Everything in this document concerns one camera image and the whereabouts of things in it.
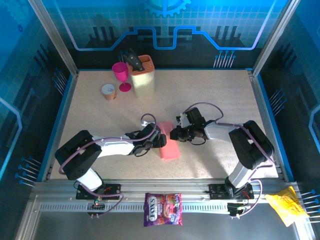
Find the gear logo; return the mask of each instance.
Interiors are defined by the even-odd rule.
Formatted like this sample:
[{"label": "gear logo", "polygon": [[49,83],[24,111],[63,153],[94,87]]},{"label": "gear logo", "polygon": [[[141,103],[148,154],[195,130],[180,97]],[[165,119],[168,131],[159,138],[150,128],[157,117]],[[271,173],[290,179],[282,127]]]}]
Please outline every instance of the gear logo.
[{"label": "gear logo", "polygon": [[149,10],[150,14],[155,14],[157,17],[162,15],[166,18],[174,14],[180,14],[180,10],[185,10],[186,5],[191,3],[191,0],[142,0],[143,8]]},{"label": "gear logo", "polygon": [[29,16],[27,0],[0,0],[0,6],[5,6],[18,24],[21,24]]}]

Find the speckled tabletop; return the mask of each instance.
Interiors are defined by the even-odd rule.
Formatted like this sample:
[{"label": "speckled tabletop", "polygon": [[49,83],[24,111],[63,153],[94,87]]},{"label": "speckled tabletop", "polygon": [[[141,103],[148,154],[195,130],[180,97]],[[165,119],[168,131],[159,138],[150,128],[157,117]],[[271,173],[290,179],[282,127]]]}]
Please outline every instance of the speckled tabletop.
[{"label": "speckled tabletop", "polygon": [[[101,87],[113,84],[115,100],[107,101]],[[263,129],[256,99],[246,70],[156,70],[155,93],[137,98],[133,89],[119,91],[120,82],[112,71],[81,71],[60,146],[81,130],[101,137],[119,137],[141,130],[140,117],[152,113],[158,122],[172,121],[196,102],[210,102],[224,112],[222,123],[254,120]],[[211,106],[198,106],[206,120],[220,113]],[[92,165],[103,179],[219,178],[227,177],[238,163],[231,143],[207,141],[201,146],[179,142],[180,158],[163,161],[159,149],[142,157],[113,155],[98,158]],[[65,179],[55,161],[51,179]],[[255,178],[278,177],[275,168],[260,169]]]}]

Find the pink sponge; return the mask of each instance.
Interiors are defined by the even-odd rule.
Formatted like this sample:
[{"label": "pink sponge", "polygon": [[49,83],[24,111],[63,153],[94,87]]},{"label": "pink sponge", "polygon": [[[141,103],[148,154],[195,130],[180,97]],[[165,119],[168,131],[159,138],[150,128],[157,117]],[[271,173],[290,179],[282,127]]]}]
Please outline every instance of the pink sponge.
[{"label": "pink sponge", "polygon": [[170,139],[170,132],[175,128],[170,121],[162,121],[157,124],[161,129],[161,133],[166,135],[166,145],[160,148],[161,158],[163,160],[178,159],[180,151],[177,141]]}]

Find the candy bag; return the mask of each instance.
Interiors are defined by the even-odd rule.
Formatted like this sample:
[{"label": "candy bag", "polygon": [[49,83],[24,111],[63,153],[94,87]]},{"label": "candy bag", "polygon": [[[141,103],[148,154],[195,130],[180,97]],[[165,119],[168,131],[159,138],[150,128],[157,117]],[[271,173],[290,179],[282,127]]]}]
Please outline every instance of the candy bag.
[{"label": "candy bag", "polygon": [[145,194],[144,226],[182,226],[182,197],[178,194]]}]

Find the yellow package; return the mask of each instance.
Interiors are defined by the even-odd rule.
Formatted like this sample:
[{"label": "yellow package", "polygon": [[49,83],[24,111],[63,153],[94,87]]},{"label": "yellow package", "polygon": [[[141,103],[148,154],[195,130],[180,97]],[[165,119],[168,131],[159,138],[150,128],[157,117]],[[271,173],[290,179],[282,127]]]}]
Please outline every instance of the yellow package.
[{"label": "yellow package", "polygon": [[286,227],[301,218],[309,215],[301,207],[298,197],[292,186],[278,192],[276,195],[265,195],[271,207],[278,213]]}]

